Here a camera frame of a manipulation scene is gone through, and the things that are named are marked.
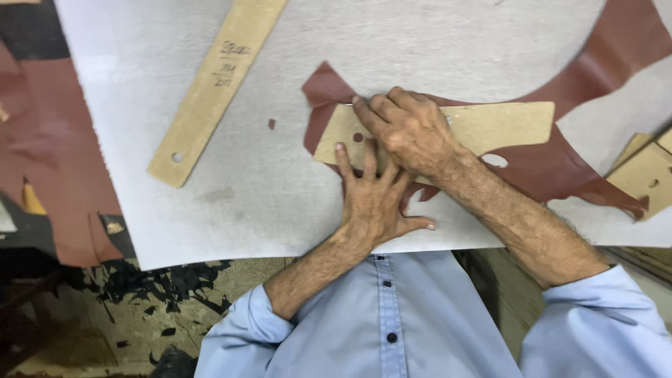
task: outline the knuckle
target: knuckle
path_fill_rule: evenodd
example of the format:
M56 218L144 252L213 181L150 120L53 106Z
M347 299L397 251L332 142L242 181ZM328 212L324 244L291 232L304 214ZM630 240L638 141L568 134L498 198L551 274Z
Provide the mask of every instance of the knuckle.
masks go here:
M383 101L385 101L385 95L379 93L371 98L370 103L372 106L378 107L382 105Z
M418 126L419 121L415 117L405 117L404 119L402 119L401 124L404 127L413 128Z
M385 139L385 146L389 151L398 151L403 144L403 136L400 133L390 133Z
M396 86L396 87L390 89L389 94L391 96L395 96L395 95L401 94L402 92L404 92L404 89L402 87Z

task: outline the hairy forearm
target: hairy forearm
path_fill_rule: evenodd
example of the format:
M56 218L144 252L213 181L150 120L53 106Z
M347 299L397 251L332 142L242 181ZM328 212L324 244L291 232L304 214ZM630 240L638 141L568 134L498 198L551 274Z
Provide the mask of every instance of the hairy forearm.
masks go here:
M339 229L319 247L264 284L273 312L289 320L305 301L352 269L372 246Z
M433 181L499 237L543 287L563 285L609 268L605 258L572 228L466 150L458 151Z

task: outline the floor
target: floor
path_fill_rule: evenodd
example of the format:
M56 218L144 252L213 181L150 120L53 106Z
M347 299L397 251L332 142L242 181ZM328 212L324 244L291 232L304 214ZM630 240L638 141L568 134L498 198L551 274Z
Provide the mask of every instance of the floor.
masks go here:
M212 281L213 289L199 289L198 292L203 292L205 298L216 304L221 303L223 297L233 302L293 260L260 258L231 261L230 267L218 272ZM132 259L127 261L136 264ZM87 283L103 286L103 268L84 271ZM194 297L180 302L179 312L169 312L167 304L152 294L141 299L129 293L119 304L101 301L99 296L100 292L77 290L61 284L58 298L52 293L44 293L33 301L33 307L47 308L52 317L62 324L78 323L78 332L73 336L77 340L56 343L15 371L26 375L45 372L52 377L64 378L149 374L155 367L151 360L158 360L170 345L197 356L205 333L225 315L206 307ZM154 306L154 311L147 311ZM69 349L70 353L63 355L63 349Z

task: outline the leather scrap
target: leather scrap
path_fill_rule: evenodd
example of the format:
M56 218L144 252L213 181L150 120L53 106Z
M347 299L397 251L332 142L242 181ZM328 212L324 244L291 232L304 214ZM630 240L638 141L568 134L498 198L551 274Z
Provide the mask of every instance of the leather scrap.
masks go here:
M621 88L639 70L670 54L672 38L651 0L607 0L577 58L541 88L506 102L553 101L557 121L578 105ZM326 62L308 79L303 91L312 107L304 146L314 154L335 104L350 102L354 91ZM428 96L439 106L475 104ZM509 162L504 168L487 164L495 174L538 202L576 196L593 204L617 207L636 219L648 207L604 180L569 145L555 124L547 143L488 153ZM425 188L422 200L439 191L430 188ZM420 188L409 187L407 192L412 194L413 189Z

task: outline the brown leather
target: brown leather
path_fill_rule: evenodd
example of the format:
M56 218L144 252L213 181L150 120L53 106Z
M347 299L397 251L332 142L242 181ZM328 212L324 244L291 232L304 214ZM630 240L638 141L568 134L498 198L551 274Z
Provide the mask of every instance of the brown leather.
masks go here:
M672 38L650 0L608 0L578 57L546 85L508 102L553 101L554 120L576 106L609 94L654 62L672 54ZM314 154L337 102L350 102L354 91L324 62L308 79L304 93L313 107L304 146ZM428 95L439 106L473 103ZM557 125L541 145L505 147L490 151L504 157L505 168L488 165L499 177L539 202L576 196L593 204L614 206L643 216L648 204L604 180L567 143ZM405 200L418 185L412 185ZM425 188L421 200L438 189Z
M22 203L34 187L54 231L58 259L92 266L122 258L99 214L121 209L71 59L15 62L0 46L0 190Z

